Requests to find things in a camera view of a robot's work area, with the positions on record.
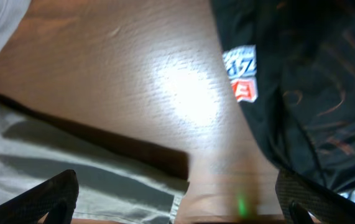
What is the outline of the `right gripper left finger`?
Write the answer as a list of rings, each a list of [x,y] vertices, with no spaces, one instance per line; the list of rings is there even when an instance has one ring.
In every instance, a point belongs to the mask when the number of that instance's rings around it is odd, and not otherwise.
[[[68,169],[0,205],[0,224],[70,224],[76,208],[79,185]]]

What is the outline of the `black patterned shirt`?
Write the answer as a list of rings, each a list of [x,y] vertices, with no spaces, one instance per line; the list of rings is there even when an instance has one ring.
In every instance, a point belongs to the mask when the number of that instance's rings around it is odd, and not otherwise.
[[[223,62],[260,150],[355,194],[355,0],[219,0]]]

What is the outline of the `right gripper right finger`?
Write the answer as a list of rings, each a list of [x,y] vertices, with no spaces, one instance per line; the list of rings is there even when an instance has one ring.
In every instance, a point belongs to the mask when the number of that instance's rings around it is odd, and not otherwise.
[[[307,180],[289,170],[281,169],[275,192],[287,223],[355,223],[355,203]]]

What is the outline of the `khaki cargo shorts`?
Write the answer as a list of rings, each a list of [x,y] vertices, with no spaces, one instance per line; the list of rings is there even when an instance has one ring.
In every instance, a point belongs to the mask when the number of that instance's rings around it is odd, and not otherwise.
[[[0,223],[173,223],[188,186],[0,101]]]

